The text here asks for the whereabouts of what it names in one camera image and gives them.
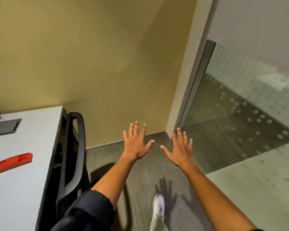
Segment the pant leg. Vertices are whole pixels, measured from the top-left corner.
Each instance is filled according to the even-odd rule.
[[[151,222],[150,231],[168,231],[168,228],[161,219],[156,218]]]

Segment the dark sleeve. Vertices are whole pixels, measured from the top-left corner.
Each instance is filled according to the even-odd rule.
[[[106,196],[96,190],[86,191],[67,210],[51,231],[103,230],[109,231],[115,213]]]

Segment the white table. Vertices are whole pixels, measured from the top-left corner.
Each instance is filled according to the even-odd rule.
[[[0,136],[0,161],[31,152],[32,162],[0,173],[0,231],[35,230],[62,107],[4,114],[21,119],[16,133]]]

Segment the red box cutter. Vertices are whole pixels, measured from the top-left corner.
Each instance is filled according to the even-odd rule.
[[[32,153],[16,155],[0,161],[0,173],[32,162]]]

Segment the shoe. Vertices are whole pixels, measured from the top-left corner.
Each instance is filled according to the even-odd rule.
[[[153,200],[153,216],[154,219],[160,219],[164,221],[165,200],[162,194],[157,194]]]

